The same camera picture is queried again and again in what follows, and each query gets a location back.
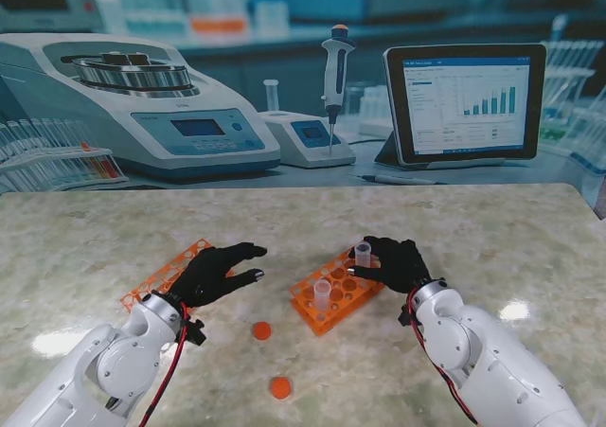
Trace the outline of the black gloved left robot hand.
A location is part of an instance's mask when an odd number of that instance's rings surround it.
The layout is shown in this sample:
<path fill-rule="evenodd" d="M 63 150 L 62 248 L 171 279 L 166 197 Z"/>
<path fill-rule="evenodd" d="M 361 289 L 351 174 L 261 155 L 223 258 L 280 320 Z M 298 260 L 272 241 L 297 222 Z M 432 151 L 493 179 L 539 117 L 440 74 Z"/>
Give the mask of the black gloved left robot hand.
<path fill-rule="evenodd" d="M 221 248 L 208 247 L 190 262 L 171 285 L 169 294 L 178 305 L 184 303 L 189 308 L 209 305 L 263 278 L 264 272 L 257 268 L 235 276 L 228 276 L 227 273 L 243 261 L 266 254 L 266 248 L 252 242 Z"/>

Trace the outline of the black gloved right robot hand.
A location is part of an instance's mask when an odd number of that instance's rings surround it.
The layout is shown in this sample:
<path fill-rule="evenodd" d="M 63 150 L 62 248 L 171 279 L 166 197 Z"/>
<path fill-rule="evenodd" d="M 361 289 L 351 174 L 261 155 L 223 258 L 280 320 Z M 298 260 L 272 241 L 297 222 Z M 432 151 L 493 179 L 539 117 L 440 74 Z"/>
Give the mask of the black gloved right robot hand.
<path fill-rule="evenodd" d="M 399 294 L 409 294 L 421 281 L 431 276 L 417 244 L 413 240 L 397 241 L 390 238 L 364 237 L 371 247 L 371 255 L 380 262 L 378 268 L 351 266 L 352 276 L 382 283 Z"/>

